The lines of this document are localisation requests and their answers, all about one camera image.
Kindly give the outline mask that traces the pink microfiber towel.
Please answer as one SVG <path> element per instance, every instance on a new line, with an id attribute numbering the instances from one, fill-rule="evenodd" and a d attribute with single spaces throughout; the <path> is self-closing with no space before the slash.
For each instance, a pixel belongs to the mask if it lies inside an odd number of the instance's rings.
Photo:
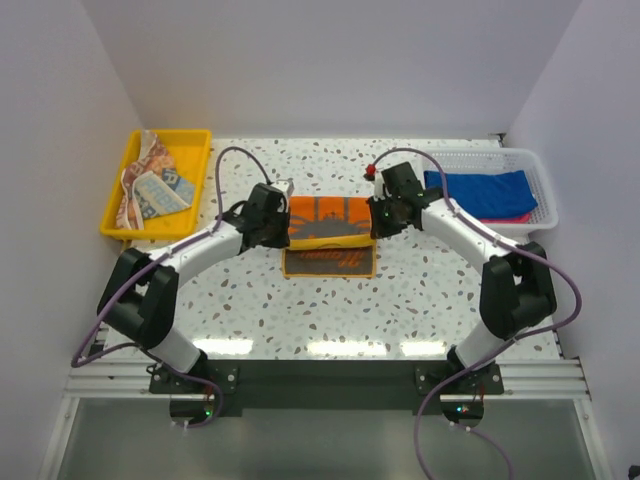
<path id="1" fill-rule="evenodd" d="M 516 217 L 482 219 L 481 222 L 487 224 L 527 224 L 530 218 L 531 213 L 527 212 Z"/>

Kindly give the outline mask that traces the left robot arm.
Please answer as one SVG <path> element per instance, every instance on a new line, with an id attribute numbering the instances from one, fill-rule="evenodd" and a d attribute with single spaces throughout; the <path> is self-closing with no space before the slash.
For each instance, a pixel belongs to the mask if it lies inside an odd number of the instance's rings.
<path id="1" fill-rule="evenodd" d="M 185 392 L 211 377 L 207 355 L 174 325 L 179 289 L 219 262 L 255 247 L 289 245 L 291 180 L 259 183 L 239 212 L 228 210 L 213 225 L 163 249 L 127 249 L 118 258 L 99 304 L 103 321 L 173 369 Z"/>

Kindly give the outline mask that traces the blue towel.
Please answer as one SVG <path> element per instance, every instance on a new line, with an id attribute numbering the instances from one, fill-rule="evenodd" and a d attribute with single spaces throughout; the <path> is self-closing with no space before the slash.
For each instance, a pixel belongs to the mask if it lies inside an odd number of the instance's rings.
<path id="1" fill-rule="evenodd" d="M 449 196 L 472 216 L 482 219 L 509 218 L 538 207 L 522 170 L 497 175 L 445 175 Z"/>

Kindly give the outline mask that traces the orange grey cat towel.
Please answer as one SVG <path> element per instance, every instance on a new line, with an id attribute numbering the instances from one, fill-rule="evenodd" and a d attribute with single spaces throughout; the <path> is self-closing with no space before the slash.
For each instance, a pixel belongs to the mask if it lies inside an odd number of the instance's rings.
<path id="1" fill-rule="evenodd" d="M 290 245 L 282 254 L 286 277 L 372 278 L 376 241 L 362 197 L 291 198 Z"/>

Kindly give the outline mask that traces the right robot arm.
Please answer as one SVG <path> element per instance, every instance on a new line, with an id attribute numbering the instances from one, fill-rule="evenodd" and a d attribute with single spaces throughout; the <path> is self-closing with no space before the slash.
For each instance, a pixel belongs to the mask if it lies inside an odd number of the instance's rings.
<path id="1" fill-rule="evenodd" d="M 471 218 L 442 184 L 426 188 L 410 163 L 379 171 L 366 167 L 374 184 L 367 200 L 371 237 L 383 239 L 411 226 L 433 234 L 463 257 L 480 275 L 480 320 L 447 353 L 445 379 L 451 389 L 468 392 L 481 380 L 489 355 L 557 309 L 545 250 L 519 245 Z"/>

